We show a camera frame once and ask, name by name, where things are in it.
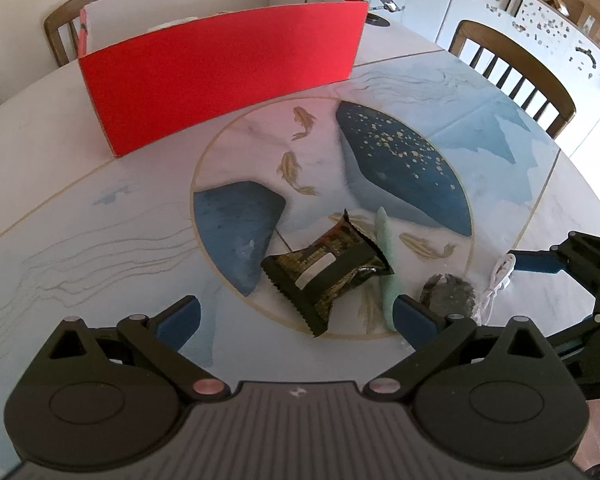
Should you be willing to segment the right wooden chair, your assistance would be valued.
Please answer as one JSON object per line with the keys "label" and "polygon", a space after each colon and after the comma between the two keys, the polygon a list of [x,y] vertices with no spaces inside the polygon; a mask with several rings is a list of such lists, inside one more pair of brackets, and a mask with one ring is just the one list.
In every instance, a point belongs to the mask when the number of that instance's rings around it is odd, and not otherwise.
{"label": "right wooden chair", "polygon": [[463,20],[457,25],[449,51],[460,58],[468,44],[477,47],[468,65],[484,79],[489,79],[496,66],[501,65],[504,70],[495,81],[495,87],[503,90],[509,81],[515,81],[506,92],[510,100],[518,98],[524,87],[529,89],[519,104],[522,110],[528,112],[534,101],[541,101],[532,115],[535,122],[540,122],[548,110],[554,110],[556,115],[545,128],[552,139],[556,139],[576,116],[576,103],[567,88],[543,63],[513,39],[489,26]]}

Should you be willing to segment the white wall cabinet unit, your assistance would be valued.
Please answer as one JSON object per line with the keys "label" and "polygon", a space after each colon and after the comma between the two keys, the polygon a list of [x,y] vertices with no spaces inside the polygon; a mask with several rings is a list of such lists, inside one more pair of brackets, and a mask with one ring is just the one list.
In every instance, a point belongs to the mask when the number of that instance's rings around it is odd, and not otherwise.
{"label": "white wall cabinet unit", "polygon": [[[379,14],[379,0],[367,0]],[[542,0],[393,0],[391,14],[442,48],[449,48],[460,21],[498,30],[533,54],[569,91],[577,107],[558,143],[571,157],[600,152],[600,47],[573,20]]]}

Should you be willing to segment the dark clear candy packet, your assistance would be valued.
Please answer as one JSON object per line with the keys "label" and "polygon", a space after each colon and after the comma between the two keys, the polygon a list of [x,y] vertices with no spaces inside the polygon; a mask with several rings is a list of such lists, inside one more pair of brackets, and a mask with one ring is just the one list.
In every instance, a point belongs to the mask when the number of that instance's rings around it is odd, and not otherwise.
{"label": "dark clear candy packet", "polygon": [[434,274],[422,286],[420,303],[440,315],[460,314],[471,318],[476,310],[475,289],[468,282],[453,274]]}

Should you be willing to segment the red cardboard shoe box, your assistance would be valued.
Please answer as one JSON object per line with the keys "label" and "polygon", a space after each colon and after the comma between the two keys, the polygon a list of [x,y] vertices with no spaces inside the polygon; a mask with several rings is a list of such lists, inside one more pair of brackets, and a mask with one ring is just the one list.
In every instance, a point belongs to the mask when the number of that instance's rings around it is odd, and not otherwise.
{"label": "red cardboard shoe box", "polygon": [[78,62],[124,156],[234,110],[348,78],[365,0],[98,0]]}

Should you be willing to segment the black gold snack packet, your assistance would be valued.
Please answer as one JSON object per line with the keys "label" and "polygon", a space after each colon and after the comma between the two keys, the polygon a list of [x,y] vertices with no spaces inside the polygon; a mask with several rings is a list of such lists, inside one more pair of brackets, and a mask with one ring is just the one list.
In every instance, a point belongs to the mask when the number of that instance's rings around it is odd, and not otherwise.
{"label": "black gold snack packet", "polygon": [[388,271],[375,242],[346,212],[311,245],[267,256],[261,268],[315,337],[327,332],[332,304],[340,296]]}

